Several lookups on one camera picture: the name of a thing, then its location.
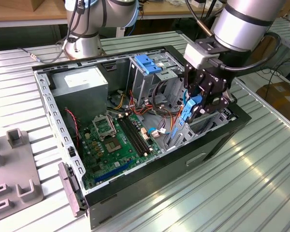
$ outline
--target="wooden table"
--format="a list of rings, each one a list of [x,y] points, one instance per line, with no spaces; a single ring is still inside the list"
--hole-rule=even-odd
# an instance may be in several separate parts
[[[203,8],[193,7],[197,14]],[[142,19],[184,18],[192,17],[186,5],[174,6],[169,2],[147,2],[144,4]],[[67,16],[62,0],[45,0],[35,12],[21,11],[0,6],[0,28],[37,25],[66,24]]]

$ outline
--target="power cable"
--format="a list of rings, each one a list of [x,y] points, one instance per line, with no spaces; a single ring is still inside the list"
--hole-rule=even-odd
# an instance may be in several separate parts
[[[197,21],[197,24],[202,28],[202,30],[205,32],[205,34],[208,37],[212,37],[214,34],[211,32],[211,30],[197,17],[197,15],[195,14],[195,12],[193,11],[190,3],[188,0],[185,0],[185,3],[189,9],[189,11],[191,12],[192,16],[194,17],[194,19]]]

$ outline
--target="yellow wire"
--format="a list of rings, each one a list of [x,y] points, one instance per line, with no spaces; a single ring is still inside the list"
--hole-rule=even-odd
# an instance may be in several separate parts
[[[114,110],[118,110],[118,109],[120,109],[121,106],[122,106],[123,101],[124,101],[124,94],[121,95],[120,103],[119,103],[119,105],[118,105],[117,107],[114,108]]]

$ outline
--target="metal workbench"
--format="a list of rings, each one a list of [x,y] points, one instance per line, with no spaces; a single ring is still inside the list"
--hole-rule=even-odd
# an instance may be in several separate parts
[[[186,43],[176,32],[102,40],[109,54],[167,44],[183,53]],[[59,47],[29,50],[51,60]],[[1,220],[0,232],[85,232],[89,221],[72,216],[58,176],[60,154],[31,71],[37,64],[22,51],[0,52],[0,136],[16,127],[28,131],[45,195],[42,202]],[[252,117],[249,124],[213,159],[98,231],[290,231],[290,123],[240,82],[234,82],[232,93]]]
[[[277,18],[272,24],[270,31],[277,33],[283,45],[290,48],[290,21],[285,18]]]

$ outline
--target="blue plastic clip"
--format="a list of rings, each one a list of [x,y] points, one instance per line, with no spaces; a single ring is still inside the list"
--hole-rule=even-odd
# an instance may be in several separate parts
[[[159,68],[157,65],[155,65],[154,61],[147,55],[135,56],[135,60],[147,74],[159,73],[162,71],[162,68]]]
[[[191,116],[191,110],[196,105],[199,104],[202,101],[202,96],[197,95],[193,98],[190,98],[189,101],[186,103],[183,112],[180,116],[180,118],[186,122],[187,118]]]

